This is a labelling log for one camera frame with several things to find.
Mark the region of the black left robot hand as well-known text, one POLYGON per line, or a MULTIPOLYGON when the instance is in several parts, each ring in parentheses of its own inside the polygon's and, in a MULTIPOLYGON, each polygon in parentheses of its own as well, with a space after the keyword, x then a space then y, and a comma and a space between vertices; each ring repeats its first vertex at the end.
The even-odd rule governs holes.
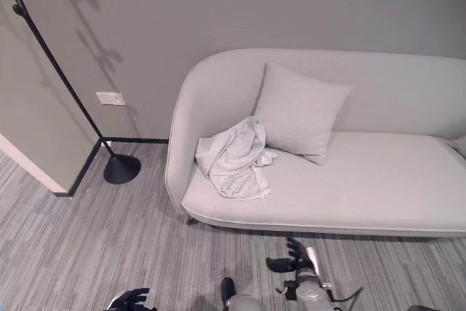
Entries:
POLYGON ((156 307, 148 308, 143 305, 150 288, 137 288, 118 293, 109 303, 106 310, 149 311, 157 310, 156 307))

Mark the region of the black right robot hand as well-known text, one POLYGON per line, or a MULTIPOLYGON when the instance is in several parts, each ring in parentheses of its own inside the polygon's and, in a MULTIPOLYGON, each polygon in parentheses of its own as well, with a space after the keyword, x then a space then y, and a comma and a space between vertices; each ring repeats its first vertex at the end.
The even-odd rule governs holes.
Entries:
POLYGON ((298 240, 286 237, 288 257, 272 259, 266 257, 267 267, 277 273, 297 272, 300 269, 310 269, 315 276, 320 277, 317 254, 313 247, 305 247, 298 240))

